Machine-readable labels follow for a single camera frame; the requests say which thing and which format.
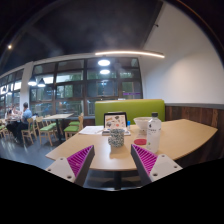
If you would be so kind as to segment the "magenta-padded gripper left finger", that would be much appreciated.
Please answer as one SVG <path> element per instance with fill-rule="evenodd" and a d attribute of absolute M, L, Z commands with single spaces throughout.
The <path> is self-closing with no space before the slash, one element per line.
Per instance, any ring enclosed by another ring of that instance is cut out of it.
<path fill-rule="evenodd" d="M 47 168 L 47 171 L 76 185 L 83 186 L 94 156 L 94 146 L 90 145 L 68 158 L 59 157 Z"/>

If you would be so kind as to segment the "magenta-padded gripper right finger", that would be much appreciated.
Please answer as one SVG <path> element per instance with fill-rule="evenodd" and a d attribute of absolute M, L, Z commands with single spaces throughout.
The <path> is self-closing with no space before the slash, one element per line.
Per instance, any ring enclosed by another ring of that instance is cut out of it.
<path fill-rule="evenodd" d="M 156 155 L 138 145 L 131 145 L 131 155 L 143 186 L 182 169 L 167 155 Z"/>

